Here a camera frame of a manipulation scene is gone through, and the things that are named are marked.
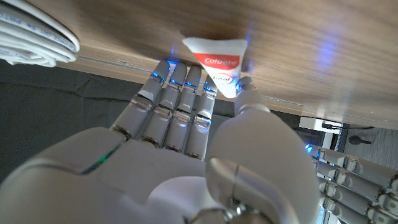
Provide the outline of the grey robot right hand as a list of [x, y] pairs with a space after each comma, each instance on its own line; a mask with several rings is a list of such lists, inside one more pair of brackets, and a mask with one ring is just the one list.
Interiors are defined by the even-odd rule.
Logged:
[[318, 181], [301, 138], [271, 113], [251, 78], [236, 84], [235, 116], [211, 142], [206, 115], [184, 152], [135, 139], [167, 85], [195, 94], [200, 69], [165, 60], [110, 128], [77, 133], [1, 184], [2, 223], [314, 223]]

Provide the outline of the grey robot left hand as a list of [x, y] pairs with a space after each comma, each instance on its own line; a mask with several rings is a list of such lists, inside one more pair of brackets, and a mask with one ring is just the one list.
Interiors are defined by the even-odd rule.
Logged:
[[397, 223], [397, 171], [307, 144], [318, 174], [320, 206], [345, 223]]

